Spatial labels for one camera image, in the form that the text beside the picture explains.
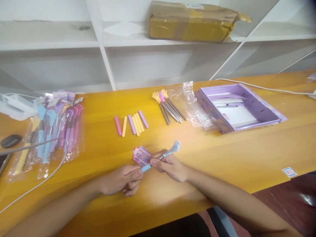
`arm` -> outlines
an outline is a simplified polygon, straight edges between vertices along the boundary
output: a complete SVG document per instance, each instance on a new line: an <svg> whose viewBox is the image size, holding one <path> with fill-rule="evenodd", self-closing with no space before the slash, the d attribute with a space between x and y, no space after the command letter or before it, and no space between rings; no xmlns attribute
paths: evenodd
<svg viewBox="0 0 316 237"><path fill-rule="evenodd" d="M155 159L165 152L166 150L162 150L153 155L150 163L175 181L187 181L195 186L228 212L252 236L301 236L274 211L246 191L186 166L174 155L169 155L161 161Z"/></svg>
<svg viewBox="0 0 316 237"><path fill-rule="evenodd" d="M139 168L123 166L73 189L28 216L5 236L53 236L99 194L114 195L126 186L125 197L133 196L143 177Z"/></svg>

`computer mouse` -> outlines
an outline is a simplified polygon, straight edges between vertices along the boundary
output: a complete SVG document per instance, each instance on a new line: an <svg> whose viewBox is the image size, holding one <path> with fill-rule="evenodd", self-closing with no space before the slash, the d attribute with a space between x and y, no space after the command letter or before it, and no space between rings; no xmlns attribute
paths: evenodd
<svg viewBox="0 0 316 237"><path fill-rule="evenodd" d="M17 134L12 134L1 141L3 148L10 148L18 144L22 140L22 137Z"/></svg>

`white cable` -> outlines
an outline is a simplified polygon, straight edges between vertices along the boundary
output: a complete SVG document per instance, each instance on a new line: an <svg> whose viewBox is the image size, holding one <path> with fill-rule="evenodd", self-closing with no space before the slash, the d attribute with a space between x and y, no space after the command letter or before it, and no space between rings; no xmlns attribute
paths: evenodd
<svg viewBox="0 0 316 237"><path fill-rule="evenodd" d="M45 142L42 142L42 143L37 143L37 144L34 144L34 145L30 145L30 146L25 146L25 147L22 147L22 148L17 148L17 149L11 149L11 150L6 150L5 152L0 152L0 155L4 155L4 154L8 154L8 153L13 153L13 152L17 152L17 151L20 151L20 150L25 150L25 149L30 149L32 147L35 147L35 146L38 146L38 145L42 145L42 144L45 144L45 143L48 143L48 142L52 142L52 141L55 141L55 140L58 140L58 139L62 139L64 140L65 142L65 147L66 147L66 150L68 149L67 147L67 142L66 142L66 139L65 138L55 138L55 139L52 139L52 140L48 140L48 141L45 141ZM64 157L62 159L62 161L60 162L59 166L55 169L54 172L52 172L52 174L50 176L48 176L46 179L44 179L41 183L39 183L38 185L36 185L34 188L30 189L29 191L27 191L26 193L24 193L23 195L21 195L20 197L18 197L17 199L15 199L13 202L11 202L8 206L6 206L4 209L2 209L0 211L0 214L2 212L4 212L5 210L7 210L10 206L12 206L14 203L16 203L17 201L19 201L22 197L24 197L25 195L27 195L28 193L30 193L31 191L33 191L34 189L38 188L39 186L41 186L43 183L45 183L51 176L53 176L56 171L62 166L62 164L64 163L64 160L66 159L66 155L67 153L65 152L64 154Z"/></svg>
<svg viewBox="0 0 316 237"><path fill-rule="evenodd" d="M237 83L243 83L246 84L248 86L252 86L252 87L256 87L256 88L260 88L260 89L264 89L264 90L269 90L269 91L278 91L278 92L286 92L286 93L291 93L291 94L306 94L306 95L316 95L314 93L301 93L301 92L291 92L291 91L284 91L284 90L277 90L277 89L270 89L270 88L265 88L265 87L260 87L260 86L255 86L246 82L241 82L241 81L234 81L234 80L230 80L230 79L224 79L224 78L218 78L215 79L216 80L223 80L223 81L231 81L231 82L237 82Z"/></svg>
<svg viewBox="0 0 316 237"><path fill-rule="evenodd" d="M30 96L30 95L24 95L24 94L18 94L18 93L6 93L4 95L9 95L9 94L17 94L17 95L21 95L21 96L26 96L26 97L38 99L38 97L34 97L34 96Z"/></svg>

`brown package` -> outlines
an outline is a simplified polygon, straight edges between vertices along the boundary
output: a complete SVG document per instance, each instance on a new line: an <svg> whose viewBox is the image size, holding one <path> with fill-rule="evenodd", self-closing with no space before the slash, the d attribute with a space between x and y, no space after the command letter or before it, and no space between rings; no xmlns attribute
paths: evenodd
<svg viewBox="0 0 316 237"><path fill-rule="evenodd" d="M229 37L238 20L251 23L249 16L219 6L152 1L147 33L154 39L218 43Z"/></svg>

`purple box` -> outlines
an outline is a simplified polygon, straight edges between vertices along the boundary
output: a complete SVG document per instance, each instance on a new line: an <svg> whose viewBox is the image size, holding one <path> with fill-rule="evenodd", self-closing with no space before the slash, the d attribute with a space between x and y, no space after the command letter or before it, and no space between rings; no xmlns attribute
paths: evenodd
<svg viewBox="0 0 316 237"><path fill-rule="evenodd" d="M287 120L243 84L200 88L196 97L222 134Z"/></svg>

